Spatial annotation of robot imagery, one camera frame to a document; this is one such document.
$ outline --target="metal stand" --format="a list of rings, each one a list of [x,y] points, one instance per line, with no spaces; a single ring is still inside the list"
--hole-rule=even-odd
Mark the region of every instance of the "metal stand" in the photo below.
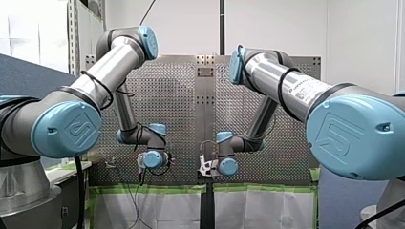
[[[0,168],[0,216],[7,229],[60,229],[62,197],[39,160]]]

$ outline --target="vertical metal post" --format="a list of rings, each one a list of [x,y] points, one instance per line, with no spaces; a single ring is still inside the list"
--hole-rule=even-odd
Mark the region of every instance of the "vertical metal post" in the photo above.
[[[225,0],[220,0],[220,55],[225,55]]]

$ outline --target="pegboard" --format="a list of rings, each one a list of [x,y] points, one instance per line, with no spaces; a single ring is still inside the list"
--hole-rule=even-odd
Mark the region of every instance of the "pegboard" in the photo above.
[[[171,153],[176,164],[164,175],[151,177],[146,182],[155,184],[195,184],[197,164],[195,145],[195,75],[194,56],[160,58],[147,62],[127,76],[128,91],[137,121],[143,125],[163,123],[167,128],[166,152]],[[114,109],[102,114],[102,135],[97,147],[99,161],[92,168],[92,184],[106,185],[123,181],[137,183],[137,154],[146,152],[146,146],[117,143],[119,126]],[[117,159],[117,169],[108,169],[105,160]]]
[[[209,63],[202,63],[202,58],[208,57]],[[176,158],[176,165],[166,175],[148,175],[147,182],[196,184],[200,143],[215,140],[218,131],[242,135],[247,129],[261,96],[229,83],[229,59],[229,56],[161,56],[128,75],[127,86],[135,94],[131,101],[138,121],[145,125],[165,124],[166,151]],[[320,77],[318,57],[294,60],[304,73]],[[145,152],[146,147],[138,146],[133,152],[134,146],[118,144],[119,126],[114,110],[109,109],[102,115],[102,135],[95,149],[99,157],[91,169],[91,184],[137,183],[137,154]],[[206,148],[205,153],[211,154],[212,148]],[[105,165],[105,161],[113,157],[123,178],[119,177],[117,169]],[[266,148],[254,154],[237,154],[237,159],[241,167],[238,174],[216,178],[216,181],[308,184],[309,168],[314,163],[303,124],[281,109],[277,111],[273,132],[266,138]]]
[[[229,82],[229,57],[216,65],[216,125],[214,135],[231,131],[243,135],[263,97],[243,86]],[[303,73],[320,79],[319,57],[293,57]],[[309,168],[317,165],[305,137],[304,124],[289,117],[278,107],[271,120],[271,133],[265,138],[263,151],[237,153],[240,170],[233,177],[217,177],[217,182],[254,182],[304,185],[310,184]]]

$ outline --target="light blue joint cap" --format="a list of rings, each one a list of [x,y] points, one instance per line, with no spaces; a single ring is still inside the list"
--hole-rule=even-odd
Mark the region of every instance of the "light blue joint cap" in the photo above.
[[[217,143],[221,143],[233,137],[232,132],[218,132],[217,133]]]
[[[232,176],[238,172],[239,164],[234,158],[225,158],[221,161],[219,171],[224,176]]]
[[[144,153],[143,164],[145,165],[146,168],[158,169],[163,164],[163,158],[161,157],[161,154],[159,154],[158,152],[149,151],[147,153]]]
[[[160,123],[151,123],[149,124],[149,129],[158,133],[159,135],[166,136],[166,126]]]
[[[124,140],[122,139],[122,131],[121,130],[117,131],[117,142],[119,142],[120,144],[125,144]]]
[[[238,50],[232,53],[229,63],[229,80],[232,84],[242,84],[242,62],[244,59],[245,48],[240,48],[240,54],[238,54]]]
[[[405,175],[405,114],[379,98],[348,94],[323,102],[310,114],[307,141],[327,169],[352,179]]]
[[[96,145],[100,128],[101,117],[91,105],[79,101],[62,102],[36,119],[31,143],[42,156],[80,156]]]
[[[155,33],[148,26],[140,26],[140,39],[143,44],[143,48],[146,51],[149,60],[154,60],[158,57],[159,48],[158,40],[156,39]]]

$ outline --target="label sticker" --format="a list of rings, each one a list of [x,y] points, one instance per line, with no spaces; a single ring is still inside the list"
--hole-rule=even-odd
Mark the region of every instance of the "label sticker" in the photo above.
[[[310,104],[317,95],[329,88],[330,85],[324,82],[310,76],[303,76],[303,78],[292,85],[291,89],[289,89],[289,93],[306,104]]]

